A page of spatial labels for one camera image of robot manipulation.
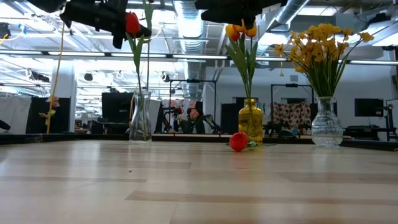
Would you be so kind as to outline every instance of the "daffodil bouquet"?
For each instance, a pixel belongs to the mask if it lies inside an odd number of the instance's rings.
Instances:
[[[257,25],[254,22],[253,28],[246,30],[242,20],[241,26],[230,24],[225,29],[232,44],[232,47],[228,45],[225,47],[241,74],[247,98],[251,98],[251,85],[258,47],[258,42],[253,46],[253,37],[257,34]],[[246,36],[250,37],[250,51],[245,46]]]
[[[319,97],[332,97],[338,82],[347,64],[348,55],[361,42],[373,40],[373,36],[367,32],[360,33],[360,39],[339,63],[340,57],[349,44],[347,40],[353,33],[352,29],[333,26],[331,24],[319,24],[311,26],[300,33],[290,31],[292,34],[289,43],[293,45],[289,54],[284,52],[284,45],[276,45],[274,52],[285,55],[295,67],[296,72],[304,74],[312,88]],[[341,42],[336,40],[336,34],[343,33]]]

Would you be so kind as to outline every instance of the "ceiling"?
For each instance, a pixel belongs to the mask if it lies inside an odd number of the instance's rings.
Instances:
[[[142,9],[134,9],[137,1],[129,1],[128,6],[131,6],[127,11],[135,12],[138,18],[144,17]],[[176,12],[173,10],[174,2],[166,0],[166,9],[155,10],[153,16],[153,30],[152,30],[152,42],[150,46],[150,52],[152,54],[183,54],[181,40],[181,29],[189,29],[187,26],[178,29],[178,17]],[[263,10],[262,15],[258,15],[256,20],[261,25],[260,21],[264,21],[268,14],[279,10],[279,5],[270,6]],[[334,20],[335,24],[344,26],[338,22],[338,17],[347,16],[351,23],[349,26],[364,26],[365,21],[368,20],[377,10],[385,10],[395,15],[395,6],[392,5],[392,1],[310,1],[297,15],[297,17],[291,23],[291,29],[301,29],[300,26],[307,26],[311,21],[316,23],[322,20]],[[27,1],[15,1],[15,0],[2,0],[0,1],[0,22],[9,23],[9,30],[11,31],[10,39],[12,41],[4,41],[0,45],[0,49],[3,50],[39,50],[39,51],[59,51],[61,45],[61,32],[62,32],[62,21],[59,18],[59,12],[48,14],[40,9],[36,8]],[[142,25],[146,25],[145,20],[140,21]],[[25,34],[21,32],[22,28],[25,27]],[[205,30],[201,37],[197,38],[196,41],[204,42],[205,47],[203,54],[207,55],[220,55],[225,54],[224,45],[228,44],[225,36],[224,24],[217,24],[214,22],[205,22]],[[276,44],[280,39],[280,33],[274,34],[273,39],[268,38],[270,46],[266,46],[264,54],[273,55],[272,44]],[[122,49],[115,49],[112,45],[112,35],[109,32],[100,30],[95,31],[93,27],[88,27],[83,24],[74,22],[71,29],[65,29],[64,35],[64,51],[73,52],[131,52],[131,49],[127,42],[123,44]],[[147,52],[147,45],[144,44],[143,52]],[[375,51],[374,58],[377,58],[379,52]],[[214,60],[199,61],[206,62],[207,67],[214,67]],[[78,86],[78,108],[80,110],[86,110],[87,108],[101,107],[100,98],[101,93],[109,91],[107,86],[114,85],[119,86],[119,91],[134,91],[134,86],[137,86],[137,73],[135,72],[134,64],[130,60],[100,60],[100,58],[89,58],[89,59],[76,59],[75,64],[79,67],[80,77]],[[142,62],[142,76],[146,80],[146,62]],[[171,79],[186,79],[186,60],[154,60],[150,63],[149,72],[149,88],[152,90],[152,96],[168,97],[169,95],[169,83],[164,82],[161,79],[162,74],[168,74]],[[264,68],[270,68],[269,64],[265,65]],[[220,83],[239,83],[241,80],[239,76],[234,78],[228,78],[228,71],[232,71],[231,68],[225,68],[222,72],[222,78]],[[53,59],[50,58],[29,58],[29,57],[9,57],[8,55],[0,55],[0,83],[13,83],[18,85],[28,84],[41,84],[41,86],[0,86],[0,96],[4,95],[15,95],[25,94],[34,96],[48,96],[50,87],[49,83],[43,83],[29,78],[31,71],[40,73],[46,77],[52,78],[53,73]],[[93,74],[93,81],[88,82],[84,79],[84,74]],[[214,69],[206,69],[205,77],[212,77]],[[277,82],[280,78],[280,82],[284,82],[283,77],[274,75],[274,78],[270,82]],[[179,85],[182,90],[176,90],[174,97],[182,98],[187,96],[188,86],[183,84]]]

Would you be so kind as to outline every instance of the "white wall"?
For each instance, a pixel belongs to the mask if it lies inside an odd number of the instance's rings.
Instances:
[[[378,60],[390,60],[389,52],[384,52],[384,56]],[[271,102],[271,83],[277,83],[280,74],[279,69],[269,71],[266,69],[256,70],[254,77],[252,96],[258,97],[260,103]],[[280,77],[282,83],[290,83],[289,76],[296,75],[293,69],[284,69],[285,77]],[[395,67],[376,66],[376,65],[347,65],[343,77],[336,89],[335,98],[338,102],[338,117],[343,127],[352,125],[368,125],[368,118],[355,117],[354,99],[355,98],[382,98],[384,101],[393,99],[394,93],[391,82],[391,75],[395,74]],[[304,78],[299,74],[299,83]],[[236,68],[227,68],[221,74],[220,82],[217,84],[217,112],[216,122],[220,123],[221,104],[232,103],[233,97],[245,97],[243,84],[240,82],[231,83],[229,80],[240,78]],[[307,98],[311,102],[310,88],[307,91],[302,88],[282,87],[277,90],[274,87],[274,102],[280,102],[281,98]],[[393,111],[393,116],[398,116],[398,108]],[[371,124],[385,127],[384,118],[370,118]],[[379,137],[385,139],[385,133]]]

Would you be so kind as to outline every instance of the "orange tulip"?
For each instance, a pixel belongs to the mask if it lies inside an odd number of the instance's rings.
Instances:
[[[254,22],[253,28],[246,31],[248,37],[255,37],[257,35],[257,24]]]
[[[135,13],[126,13],[126,31],[129,34],[136,34],[139,32],[139,21]]]
[[[225,27],[225,32],[228,37],[233,39],[234,41],[237,41],[239,39],[239,32],[236,32],[231,24]]]
[[[236,32],[244,32],[246,30],[246,27],[244,26],[244,21],[242,19],[242,25],[238,26],[238,25],[233,25],[233,28]]]

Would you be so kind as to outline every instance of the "clear glass vase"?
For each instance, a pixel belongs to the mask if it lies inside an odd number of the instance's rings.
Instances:
[[[319,97],[318,114],[312,121],[312,142],[318,147],[338,147],[343,141],[343,128],[333,111],[333,97]]]
[[[147,142],[151,140],[149,104],[151,92],[142,90],[135,92],[134,114],[131,120],[130,140]]]
[[[239,111],[239,132],[247,134],[249,140],[262,144],[262,111],[256,108],[256,99],[244,99],[244,108]]]

